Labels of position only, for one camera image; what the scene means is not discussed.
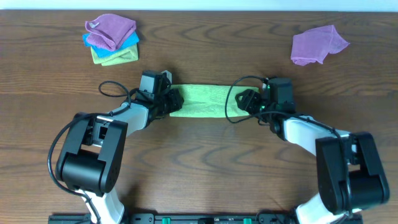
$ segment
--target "stack of folded towels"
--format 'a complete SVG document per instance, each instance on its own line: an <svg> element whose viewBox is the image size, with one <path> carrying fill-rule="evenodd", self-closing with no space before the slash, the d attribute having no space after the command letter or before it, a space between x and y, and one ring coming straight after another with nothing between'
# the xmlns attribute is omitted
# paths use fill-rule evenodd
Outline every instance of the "stack of folded towels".
<svg viewBox="0 0 398 224"><path fill-rule="evenodd" d="M83 35L86 47L91 47L94 64L102 66L138 60L136 22L115 14L103 14L86 21L89 34Z"/></svg>

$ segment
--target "folded cloth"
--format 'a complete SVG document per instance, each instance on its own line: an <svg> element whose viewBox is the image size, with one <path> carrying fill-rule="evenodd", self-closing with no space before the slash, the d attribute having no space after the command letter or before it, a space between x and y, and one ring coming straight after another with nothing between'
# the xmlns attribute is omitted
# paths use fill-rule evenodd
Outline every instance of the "folded cloth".
<svg viewBox="0 0 398 224"><path fill-rule="evenodd" d="M290 58L301 66L313 62L323 63L328 54L337 54L348 45L334 25L318 27L293 36Z"/></svg>
<svg viewBox="0 0 398 224"><path fill-rule="evenodd" d="M101 49L98 48L95 45L91 45L90 43L87 42L87 37L89 36L89 34L83 34L83 41L85 43L86 47L92 47L93 50L95 51L95 53L97 54L98 57L108 57L112 54L115 54L116 52L119 52L120 50L125 49L126 47L130 47L133 46L134 44L139 42L139 38L137 36L137 34L135 32L133 32L127 39L126 41L122 44L122 46L120 46L120 48L118 50L115 51L108 51L106 49Z"/></svg>
<svg viewBox="0 0 398 224"><path fill-rule="evenodd" d="M115 14L103 14L93 21L86 21L91 34L87 42L99 48L115 51L135 31L136 22Z"/></svg>
<svg viewBox="0 0 398 224"><path fill-rule="evenodd" d="M178 88L184 98L184 104L179 111L170 113L173 117L189 118L225 118L225 100L230 86L218 85L172 85ZM246 116L246 111L238 108L235 96L244 90L251 89L259 91L256 87L234 86L228 99L228 116Z"/></svg>
<svg viewBox="0 0 398 224"><path fill-rule="evenodd" d="M137 44L126 47L123 50L120 50L116 52L115 54L112 54L107 57L100 58L97 56L95 53L94 49L91 48L91 56L93 56L93 61L94 64L102 64L102 66L108 66L108 65L117 65L120 63L126 63L126 62L133 62L138 60L138 50L137 50Z"/></svg>

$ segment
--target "yellow towel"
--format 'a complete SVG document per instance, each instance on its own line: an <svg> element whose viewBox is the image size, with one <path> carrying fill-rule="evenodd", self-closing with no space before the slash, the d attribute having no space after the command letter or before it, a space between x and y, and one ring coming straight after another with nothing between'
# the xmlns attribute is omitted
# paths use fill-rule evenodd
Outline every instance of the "yellow towel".
<svg viewBox="0 0 398 224"><path fill-rule="evenodd" d="M126 47L108 57L100 58L94 49L91 48L91 56L93 56L94 64L102 64L102 66L117 65L120 63L133 62L138 60L137 44Z"/></svg>

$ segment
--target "white wall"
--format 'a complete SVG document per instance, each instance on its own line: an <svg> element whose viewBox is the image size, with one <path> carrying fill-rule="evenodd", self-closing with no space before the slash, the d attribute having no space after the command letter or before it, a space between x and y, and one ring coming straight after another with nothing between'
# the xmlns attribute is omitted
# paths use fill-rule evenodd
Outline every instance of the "white wall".
<svg viewBox="0 0 398 224"><path fill-rule="evenodd" d="M0 0L0 9L398 12L398 0Z"/></svg>

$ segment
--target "purple cloth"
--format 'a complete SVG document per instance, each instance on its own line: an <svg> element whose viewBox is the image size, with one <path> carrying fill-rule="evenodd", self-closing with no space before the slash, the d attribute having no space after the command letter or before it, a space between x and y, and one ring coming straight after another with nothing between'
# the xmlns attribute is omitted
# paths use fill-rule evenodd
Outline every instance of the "purple cloth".
<svg viewBox="0 0 398 224"><path fill-rule="evenodd" d="M328 54L337 54L349 45L336 31L334 25L318 27L293 36L292 55L296 65L319 62Z"/></svg>
<svg viewBox="0 0 398 224"><path fill-rule="evenodd" d="M89 44L115 51L135 31L136 22L115 14L103 14L86 21L85 27L90 32L86 40Z"/></svg>

